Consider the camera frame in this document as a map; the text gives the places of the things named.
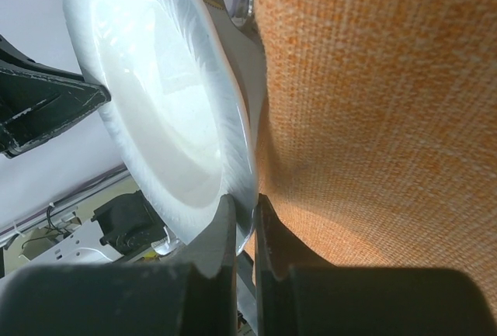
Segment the orange cloth napkin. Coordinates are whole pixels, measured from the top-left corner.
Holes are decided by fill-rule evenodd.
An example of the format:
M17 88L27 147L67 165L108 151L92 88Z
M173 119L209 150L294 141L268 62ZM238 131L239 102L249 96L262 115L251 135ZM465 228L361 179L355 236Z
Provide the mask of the orange cloth napkin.
M496 301L496 0L255 0L260 189L336 265L466 272Z

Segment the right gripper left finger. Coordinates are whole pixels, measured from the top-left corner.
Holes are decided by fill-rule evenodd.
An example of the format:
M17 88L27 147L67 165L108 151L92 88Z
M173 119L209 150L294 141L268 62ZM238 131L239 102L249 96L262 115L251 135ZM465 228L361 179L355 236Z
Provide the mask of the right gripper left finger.
M234 335L236 205L162 262L35 265L1 298L3 335Z

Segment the white blue-rimmed plate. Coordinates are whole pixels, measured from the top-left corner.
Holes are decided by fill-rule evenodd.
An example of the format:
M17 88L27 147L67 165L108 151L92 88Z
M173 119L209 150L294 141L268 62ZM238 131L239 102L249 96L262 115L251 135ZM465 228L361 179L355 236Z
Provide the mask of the white blue-rimmed plate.
M252 235L255 143L265 57L213 0L62 0L71 42L100 110L147 200L183 242L237 206L236 244Z

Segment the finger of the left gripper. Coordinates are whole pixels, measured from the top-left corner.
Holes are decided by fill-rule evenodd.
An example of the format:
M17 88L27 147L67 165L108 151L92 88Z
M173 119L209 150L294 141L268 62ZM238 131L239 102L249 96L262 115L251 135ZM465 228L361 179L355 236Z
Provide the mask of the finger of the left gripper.
M35 62L1 38L1 154L45 144L111 101L82 75Z

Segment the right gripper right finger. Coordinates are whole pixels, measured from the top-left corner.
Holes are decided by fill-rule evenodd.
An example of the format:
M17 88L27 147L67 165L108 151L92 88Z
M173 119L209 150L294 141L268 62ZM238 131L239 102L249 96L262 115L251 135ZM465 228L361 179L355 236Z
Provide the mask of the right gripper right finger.
M494 335L477 285L449 268L336 266L279 219L255 213L260 335Z

